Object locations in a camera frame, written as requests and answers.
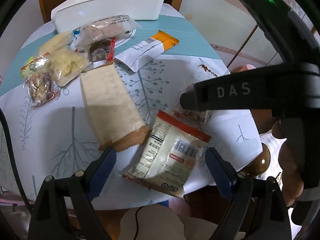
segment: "tablecloth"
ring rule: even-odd
[[[127,43],[116,48],[116,54],[161,29],[180,40],[179,45],[142,67],[137,73],[127,72],[121,65],[117,71],[135,102],[141,117],[151,126],[158,110],[170,112],[177,106],[181,93],[189,85],[213,78],[198,67],[204,64],[217,76],[228,74],[215,51],[182,15],[164,4],[156,21],[140,21],[141,29]],[[30,36],[10,66],[0,87],[0,107],[7,119],[17,168],[27,197],[35,200],[45,176],[56,179],[68,177],[85,169],[101,152],[87,121],[76,78],[61,89],[58,100],[31,108],[28,89],[19,78],[20,68],[41,44],[56,35],[54,25],[47,23]],[[249,110],[215,111],[202,127],[212,136],[221,156],[240,170],[261,151],[259,135]],[[0,130],[0,185],[19,193],[6,149],[3,130]],[[143,145],[117,153],[113,168],[100,196],[93,200],[96,210],[122,209],[157,203],[172,198],[122,178],[129,165],[139,159]],[[196,164],[187,181],[186,193],[214,184],[204,156]],[[67,199],[67,207],[72,208]]]

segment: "white tray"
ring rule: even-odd
[[[67,0],[51,12],[58,33],[106,17],[126,14],[134,20],[156,20],[164,0]]]

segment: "light blue mat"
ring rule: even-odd
[[[180,41],[177,46],[164,54],[219,58],[204,37],[185,18],[160,15],[156,21],[138,21],[138,23],[142,28],[138,28],[136,34],[129,41],[116,48],[116,55],[155,35],[158,30],[162,30]],[[23,83],[24,80],[19,77],[22,66],[42,44],[56,34],[57,32],[49,33],[20,49],[0,86],[0,96]]]

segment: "human hand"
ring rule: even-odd
[[[272,127],[272,135],[277,139],[284,139],[279,121]],[[279,152],[279,165],[282,168],[282,195],[288,207],[292,206],[296,198],[303,191],[303,181],[300,177],[298,167],[294,161],[294,151],[288,146],[287,141],[283,143]]]

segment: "plastic snack bag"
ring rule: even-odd
[[[87,53],[78,53],[65,46],[51,55],[48,67],[51,69],[52,79],[63,87],[80,75],[89,64]]]
[[[111,61],[113,59],[113,56],[115,55],[115,45],[116,45],[116,38],[113,37],[110,42],[110,50],[107,56],[107,61]]]
[[[116,151],[141,144],[149,129],[114,64],[102,65],[81,74],[81,93],[92,130],[104,150]]]
[[[160,111],[140,161],[123,177],[157,191],[183,197],[183,186],[210,138]]]
[[[179,44],[178,39],[159,30],[156,35],[121,52],[115,59],[127,65],[133,72],[137,72],[145,64],[177,44]]]
[[[86,46],[122,33],[132,32],[139,27],[141,26],[128,15],[109,17],[92,24],[83,25],[80,29],[79,43]]]
[[[73,32],[67,31],[55,35],[51,40],[48,40],[39,48],[39,55],[43,55],[47,52],[52,54],[57,49],[68,45],[73,40]]]
[[[184,91],[191,92],[194,89],[193,86],[188,86],[188,88]],[[195,111],[195,110],[186,110],[183,109],[180,103],[175,107],[170,115],[174,118],[178,119],[179,121],[188,124],[195,128],[200,128],[205,122],[208,122],[212,116],[214,111],[207,110],[207,111]]]
[[[20,70],[20,77],[28,79],[34,72],[45,69],[46,63],[49,61],[50,53],[46,53],[40,57],[30,57],[27,63]]]
[[[110,40],[97,41],[91,44],[89,49],[89,60],[97,62],[105,60],[110,50]]]
[[[53,90],[50,72],[37,71],[28,79],[29,95],[33,106],[43,105],[55,98],[59,91]]]

